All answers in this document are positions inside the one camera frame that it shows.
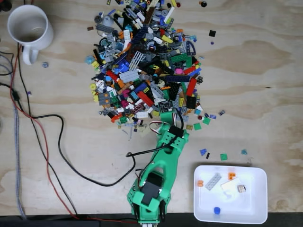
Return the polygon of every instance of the lego brick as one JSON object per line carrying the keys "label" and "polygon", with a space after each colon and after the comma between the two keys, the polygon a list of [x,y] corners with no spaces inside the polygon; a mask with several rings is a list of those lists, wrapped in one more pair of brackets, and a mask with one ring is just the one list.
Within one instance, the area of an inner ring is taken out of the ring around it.
{"label": "lego brick", "polygon": [[145,93],[143,93],[142,91],[139,91],[139,92],[137,93],[137,95],[138,95],[138,97],[139,97],[140,99],[142,99],[148,106],[154,105],[154,102],[153,102],[151,99],[149,99],[148,96],[147,96]]}
{"label": "lego brick", "polygon": [[182,53],[182,54],[171,57],[171,62],[176,63],[178,61],[184,61],[186,59],[187,59],[186,53]]}
{"label": "lego brick", "polygon": [[206,152],[207,152],[207,150],[206,150],[206,149],[200,150],[200,154],[201,154],[201,156],[205,155],[205,154],[206,154]]}
{"label": "lego brick", "polygon": [[138,79],[139,75],[138,72],[134,70],[134,71],[127,71],[124,73],[120,73],[119,77],[121,80],[123,80],[124,83],[128,83],[130,81],[134,81],[135,79]]}
{"label": "lego brick", "polygon": [[101,25],[101,24],[97,24],[96,29],[98,31],[103,31],[103,32],[107,32],[107,33],[111,33],[111,32],[114,31],[114,28],[108,27],[108,26],[105,26],[105,25]]}
{"label": "lego brick", "polygon": [[166,23],[168,21],[169,17],[171,16],[172,12],[174,11],[174,9],[175,9],[175,7],[171,7],[169,9],[169,12],[168,12],[168,14],[166,15],[166,17],[164,19],[164,23]]}
{"label": "lego brick", "polygon": [[166,81],[167,82],[189,82],[190,76],[182,75],[182,76],[166,76]]}
{"label": "lego brick", "polygon": [[227,154],[220,154],[220,159],[221,159],[221,161],[227,160],[228,159]]}
{"label": "lego brick", "polygon": [[110,96],[108,92],[98,94],[99,105],[110,105]]}
{"label": "lego brick", "polygon": [[219,173],[216,173],[210,181],[206,184],[205,188],[207,188],[209,191],[212,190],[212,188],[219,182],[221,179],[221,175]]}
{"label": "lego brick", "polygon": [[196,97],[187,96],[186,107],[187,107],[187,109],[195,109],[196,108]]}
{"label": "lego brick", "polygon": [[200,123],[194,124],[194,129],[195,129],[196,131],[202,129]]}
{"label": "lego brick", "polygon": [[202,122],[203,122],[204,124],[209,125],[209,123],[210,123],[210,118],[205,118]]}

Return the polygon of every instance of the green lego brick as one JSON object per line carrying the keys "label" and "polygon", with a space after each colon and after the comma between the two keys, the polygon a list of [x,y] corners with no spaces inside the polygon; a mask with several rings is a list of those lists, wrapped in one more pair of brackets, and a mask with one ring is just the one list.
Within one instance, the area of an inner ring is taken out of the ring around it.
{"label": "green lego brick", "polygon": [[206,117],[206,118],[204,118],[204,120],[203,120],[202,122],[203,122],[204,124],[209,125],[209,123],[210,123],[210,118]]}
{"label": "green lego brick", "polygon": [[166,99],[166,100],[168,100],[169,99],[169,92],[168,92],[168,90],[163,90],[163,93],[164,93],[163,98]]}
{"label": "green lego brick", "polygon": [[194,129],[195,129],[195,130],[200,130],[200,129],[202,129],[200,123],[194,124]]}
{"label": "green lego brick", "polygon": [[122,124],[126,123],[126,122],[127,122],[126,117],[120,117],[120,122],[121,122]]}
{"label": "green lego brick", "polygon": [[221,161],[227,160],[227,154],[220,154]]}
{"label": "green lego brick", "polygon": [[186,53],[182,53],[182,54],[179,54],[179,55],[171,57],[171,62],[172,63],[176,63],[178,61],[184,61],[184,60],[187,60],[187,59],[188,59],[187,54]]}

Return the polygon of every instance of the white lego piece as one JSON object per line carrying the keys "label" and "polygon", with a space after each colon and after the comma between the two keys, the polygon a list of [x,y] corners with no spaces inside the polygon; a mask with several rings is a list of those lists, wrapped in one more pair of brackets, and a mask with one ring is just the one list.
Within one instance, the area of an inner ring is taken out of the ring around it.
{"label": "white lego piece", "polygon": [[123,113],[124,112],[124,108],[123,107],[117,108],[117,111],[118,111],[118,113]]}
{"label": "white lego piece", "polygon": [[197,110],[203,111],[202,107],[199,105],[196,107]]}
{"label": "white lego piece", "polygon": [[140,20],[141,20],[142,22],[145,21],[145,16],[143,16],[143,14],[142,14],[141,12],[137,13],[137,16],[138,16],[138,18],[140,18]]}
{"label": "white lego piece", "polygon": [[164,23],[166,23],[166,21],[169,19],[169,17],[171,16],[172,12],[174,11],[175,7],[171,7],[169,10],[169,13],[166,15],[165,19],[164,19]]}
{"label": "white lego piece", "polygon": [[157,37],[154,37],[153,40],[157,43],[157,44],[162,44],[163,40],[157,38]]}
{"label": "white lego piece", "polygon": [[128,83],[130,81],[134,81],[135,79],[139,78],[139,74],[136,70],[123,72],[119,76],[124,83]]}
{"label": "white lego piece", "polygon": [[138,112],[136,113],[136,118],[148,118],[148,112],[147,111]]}
{"label": "white lego piece", "polygon": [[142,99],[139,99],[134,105],[139,105],[140,103],[142,103],[143,100]]}
{"label": "white lego piece", "polygon": [[153,108],[152,107],[150,107],[148,110],[147,110],[147,112],[150,114],[151,112],[153,111]]}
{"label": "white lego piece", "polygon": [[153,34],[153,30],[150,27],[148,27],[148,33]]}
{"label": "white lego piece", "polygon": [[143,27],[143,24],[139,18],[137,18],[135,21],[139,24],[140,27]]}

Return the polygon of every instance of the wood grain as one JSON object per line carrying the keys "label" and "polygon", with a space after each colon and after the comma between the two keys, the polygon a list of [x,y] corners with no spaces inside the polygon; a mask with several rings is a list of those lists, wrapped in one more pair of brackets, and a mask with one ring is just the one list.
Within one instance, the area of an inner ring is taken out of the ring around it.
{"label": "wood grain", "polygon": [[[263,168],[268,176],[268,208],[272,212],[303,211],[303,2],[300,0],[212,0],[206,8],[198,1],[180,0],[173,14],[174,27],[197,35],[197,56],[202,60],[204,82],[198,87],[201,104],[209,114],[226,114],[190,131],[189,143],[179,159],[178,176],[168,212],[193,212],[193,172],[203,163]],[[22,4],[14,1],[13,8]],[[119,178],[132,165],[129,151],[153,148],[155,136],[133,139],[108,118],[98,115],[89,84],[93,69],[84,63],[99,36],[93,26],[99,12],[118,9],[100,0],[36,0],[48,15],[55,32],[50,47],[40,52],[33,66],[22,71],[33,96],[35,115],[57,113],[65,118],[64,153],[83,174],[105,183]],[[16,52],[0,13],[0,50]],[[209,30],[217,31],[209,37]],[[49,68],[41,63],[47,61]],[[9,78],[1,77],[1,82]],[[16,89],[22,92],[19,76]],[[0,88],[0,214],[17,215],[15,199],[15,151],[12,104],[6,88]],[[45,161],[30,120],[21,116],[20,148],[22,201],[26,213],[67,213],[46,178]],[[135,175],[104,188],[76,176],[60,158],[57,148],[60,122],[41,120],[50,147],[50,161],[79,213],[128,213],[126,194]],[[194,116],[190,123],[196,123]],[[207,148],[208,160],[199,150]],[[247,156],[241,150],[248,151]],[[149,155],[137,158],[144,167]]]}

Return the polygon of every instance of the yellow lego piece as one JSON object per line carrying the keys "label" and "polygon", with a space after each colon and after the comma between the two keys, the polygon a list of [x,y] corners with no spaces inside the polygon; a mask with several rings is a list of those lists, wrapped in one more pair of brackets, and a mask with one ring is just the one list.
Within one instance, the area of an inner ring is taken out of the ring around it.
{"label": "yellow lego piece", "polygon": [[164,61],[164,64],[165,64],[167,67],[169,67],[169,61],[168,61],[168,60],[165,60],[165,61]]}
{"label": "yellow lego piece", "polygon": [[97,61],[94,61],[91,65],[92,65],[94,68],[99,67],[99,63],[98,63]]}
{"label": "yellow lego piece", "polygon": [[97,95],[94,95],[93,98],[94,98],[94,102],[95,102],[95,103],[99,102],[99,98],[98,98]]}
{"label": "yellow lego piece", "polygon": [[168,38],[166,35],[163,35],[161,39],[165,42],[168,42],[169,44],[173,43],[173,41],[170,38]]}
{"label": "yellow lego piece", "polygon": [[183,105],[183,101],[184,101],[184,98],[179,97],[179,107],[181,107]]}
{"label": "yellow lego piece", "polygon": [[175,0],[171,0],[172,6],[173,7],[177,7],[176,1]]}
{"label": "yellow lego piece", "polygon": [[146,92],[148,92],[150,89],[148,88],[148,87],[146,87],[144,90],[143,90],[143,92],[144,93],[146,93]]}
{"label": "yellow lego piece", "polygon": [[96,86],[95,84],[90,84],[90,85],[89,85],[89,88],[90,88],[91,90],[96,90],[97,86]]}
{"label": "yellow lego piece", "polygon": [[159,117],[160,116],[160,113],[158,112],[158,111],[153,111],[152,112],[152,115],[154,116],[154,117]]}

